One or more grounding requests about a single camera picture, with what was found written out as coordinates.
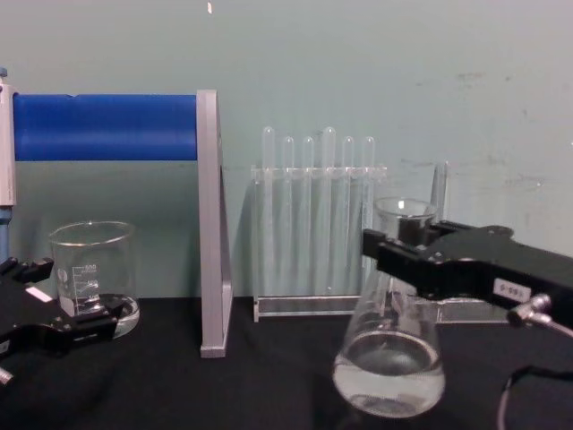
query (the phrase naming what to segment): black cable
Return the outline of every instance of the black cable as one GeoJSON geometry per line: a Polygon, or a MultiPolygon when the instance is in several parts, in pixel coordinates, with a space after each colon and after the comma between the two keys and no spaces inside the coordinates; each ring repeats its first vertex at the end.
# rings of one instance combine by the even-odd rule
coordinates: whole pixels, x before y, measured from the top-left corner
{"type": "Polygon", "coordinates": [[[526,376],[537,376],[539,378],[553,379],[557,381],[573,382],[573,372],[558,372],[556,370],[545,369],[535,365],[527,365],[516,370],[503,386],[500,405],[498,406],[497,427],[498,430],[506,430],[505,413],[509,402],[509,392],[511,388],[526,376]]]}

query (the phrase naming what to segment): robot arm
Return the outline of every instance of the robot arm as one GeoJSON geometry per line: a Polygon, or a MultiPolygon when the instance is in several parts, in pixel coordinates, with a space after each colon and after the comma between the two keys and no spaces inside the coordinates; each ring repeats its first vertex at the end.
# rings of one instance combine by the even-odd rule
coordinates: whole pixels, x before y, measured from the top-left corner
{"type": "MultiPolygon", "coordinates": [[[[123,302],[71,317],[50,296],[30,285],[49,278],[54,262],[31,265],[8,259],[0,264],[0,360],[23,350],[65,354],[93,341],[111,340],[123,302]]],[[[6,383],[0,369],[0,383],[6,383]]]]}
{"type": "Polygon", "coordinates": [[[426,246],[411,246],[365,230],[363,254],[421,297],[478,298],[508,309],[514,325],[573,329],[573,258],[515,242],[500,226],[441,221],[423,233],[426,246]]]}

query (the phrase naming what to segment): glass beaker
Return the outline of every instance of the glass beaker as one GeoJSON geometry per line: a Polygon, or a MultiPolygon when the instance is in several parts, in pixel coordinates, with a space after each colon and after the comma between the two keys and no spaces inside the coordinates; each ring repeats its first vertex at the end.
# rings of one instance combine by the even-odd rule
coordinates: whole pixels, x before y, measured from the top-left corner
{"type": "Polygon", "coordinates": [[[133,226],[124,222],[87,221],[58,228],[49,235],[60,306],[75,316],[123,300],[115,337],[131,331],[140,318],[133,275],[133,232],[133,226]]]}
{"type": "MultiPolygon", "coordinates": [[[[374,227],[409,245],[425,243],[436,208],[383,198],[374,227]]],[[[379,417],[413,417],[432,408],[445,387],[435,306],[415,288],[372,270],[334,364],[334,383],[354,407],[379,417]]]]}

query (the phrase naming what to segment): metal connector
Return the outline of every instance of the metal connector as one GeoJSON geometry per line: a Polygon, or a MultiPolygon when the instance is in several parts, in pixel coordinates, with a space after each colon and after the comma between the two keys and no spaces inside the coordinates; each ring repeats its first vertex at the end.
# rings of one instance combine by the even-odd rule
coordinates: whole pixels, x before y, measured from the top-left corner
{"type": "Polygon", "coordinates": [[[534,325],[557,331],[573,339],[573,330],[556,323],[548,314],[552,301],[546,294],[538,294],[508,312],[508,321],[514,327],[534,325]]]}
{"type": "Polygon", "coordinates": [[[518,305],[508,312],[508,321],[514,327],[521,327],[525,324],[537,324],[540,320],[538,314],[549,312],[552,307],[552,300],[546,294],[538,294],[531,297],[525,303],[518,305]]]}

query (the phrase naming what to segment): metal frame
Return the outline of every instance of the metal frame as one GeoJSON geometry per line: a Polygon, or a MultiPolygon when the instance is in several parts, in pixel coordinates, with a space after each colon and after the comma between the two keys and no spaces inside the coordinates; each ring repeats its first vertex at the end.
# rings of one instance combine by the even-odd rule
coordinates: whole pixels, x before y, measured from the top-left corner
{"type": "Polygon", "coordinates": [[[16,204],[16,158],[14,157],[13,95],[15,88],[4,79],[0,67],[0,262],[9,257],[8,223],[16,204]]]}
{"type": "Polygon", "coordinates": [[[214,90],[197,92],[197,162],[201,241],[201,356],[224,357],[233,286],[223,184],[218,97],[214,90]]]}

